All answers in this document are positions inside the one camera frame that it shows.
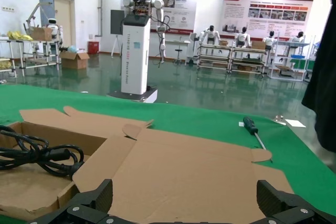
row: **stool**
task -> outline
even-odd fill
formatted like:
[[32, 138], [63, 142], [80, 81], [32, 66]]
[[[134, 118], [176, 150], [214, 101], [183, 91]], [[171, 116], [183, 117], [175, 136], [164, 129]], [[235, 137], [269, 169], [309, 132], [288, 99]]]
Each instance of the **stool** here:
[[178, 49], [175, 49], [175, 51], [177, 52], [177, 59], [174, 59], [173, 63], [179, 65], [179, 64], [182, 63], [181, 60], [180, 60], [180, 52], [182, 52], [183, 50], [180, 49], [180, 47], [179, 47]]

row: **screwdriver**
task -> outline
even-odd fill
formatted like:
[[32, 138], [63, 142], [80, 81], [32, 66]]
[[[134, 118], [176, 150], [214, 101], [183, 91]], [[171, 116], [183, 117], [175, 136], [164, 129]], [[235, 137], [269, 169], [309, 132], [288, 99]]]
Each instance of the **screwdriver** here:
[[247, 129], [247, 131], [248, 131], [251, 135], [256, 136], [256, 138], [257, 138], [259, 144], [262, 146], [262, 148], [263, 148], [264, 150], [266, 150], [266, 147], [265, 147], [264, 143], [261, 141], [261, 139], [260, 139], [260, 137], [259, 137], [259, 135], [258, 135], [258, 128], [256, 128], [256, 125], [254, 124], [254, 121], [253, 121], [251, 118], [249, 118], [248, 116], [245, 116], [245, 117], [243, 118], [243, 123], [244, 123], [244, 127], [245, 127], [245, 129]]

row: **blue bin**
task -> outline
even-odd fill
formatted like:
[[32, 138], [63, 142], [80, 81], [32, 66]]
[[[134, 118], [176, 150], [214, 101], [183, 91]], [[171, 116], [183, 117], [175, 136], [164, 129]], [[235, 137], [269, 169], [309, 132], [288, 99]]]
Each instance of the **blue bin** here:
[[291, 55], [290, 57], [293, 58], [293, 59], [304, 59], [305, 58], [302, 55]]

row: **display board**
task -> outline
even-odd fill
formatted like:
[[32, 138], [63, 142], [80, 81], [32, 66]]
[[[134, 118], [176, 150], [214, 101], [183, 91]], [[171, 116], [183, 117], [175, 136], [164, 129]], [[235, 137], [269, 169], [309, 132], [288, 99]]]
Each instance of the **display board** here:
[[313, 0], [224, 0], [220, 36], [234, 38], [247, 27], [252, 40], [269, 36], [270, 31], [281, 40], [305, 32]]
[[[167, 33], [189, 35], [194, 32], [197, 0], [163, 0], [164, 15], [170, 18], [171, 28]], [[156, 18], [155, 8], [152, 16]], [[151, 22], [151, 30], [156, 31], [157, 22]]]
[[111, 10], [111, 34], [122, 35], [122, 21], [125, 18], [123, 10]]

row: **wall socket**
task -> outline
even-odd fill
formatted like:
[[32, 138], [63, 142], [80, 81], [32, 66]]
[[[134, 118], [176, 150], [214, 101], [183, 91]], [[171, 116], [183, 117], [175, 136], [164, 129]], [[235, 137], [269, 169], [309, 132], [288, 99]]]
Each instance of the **wall socket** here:
[[5, 12], [15, 12], [14, 8], [7, 7], [7, 6], [1, 7], [1, 10], [5, 11]]

